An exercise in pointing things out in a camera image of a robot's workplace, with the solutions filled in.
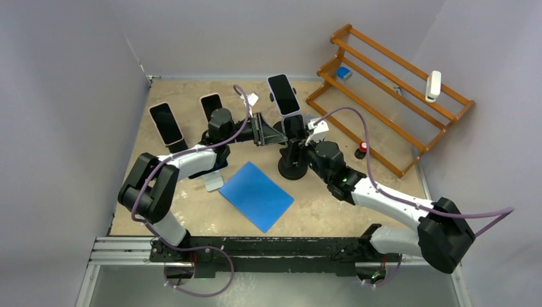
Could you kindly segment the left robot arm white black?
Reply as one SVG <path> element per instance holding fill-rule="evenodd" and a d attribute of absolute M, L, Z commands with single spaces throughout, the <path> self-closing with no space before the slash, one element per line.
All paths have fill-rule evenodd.
<path fill-rule="evenodd" d="M 190 255 L 190 234 L 171 212 L 178 181 L 220 169 L 230 153 L 230 143 L 253 141 L 266 146 L 287 140 L 261 113 L 235 123 L 229 109 L 216 109 L 199 144 L 165 156 L 142 153 L 120 188 L 118 202 L 167 243 L 168 256 L 176 262 L 184 261 Z"/>

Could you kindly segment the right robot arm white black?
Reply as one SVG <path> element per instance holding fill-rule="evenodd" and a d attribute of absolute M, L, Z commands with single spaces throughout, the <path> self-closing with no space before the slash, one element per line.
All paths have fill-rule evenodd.
<path fill-rule="evenodd" d="M 346 165 L 335 142 L 305 145 L 290 140 L 279 152 L 278 168 L 284 178 L 298 180 L 311 169 L 337 200 L 375 210 L 406 226 L 375 227 L 359 242 L 366 260 L 384 253 L 419 256 L 434 269 L 451 274 L 476 239 L 453 201 L 420 199 L 372 182 L 367 174 Z"/>

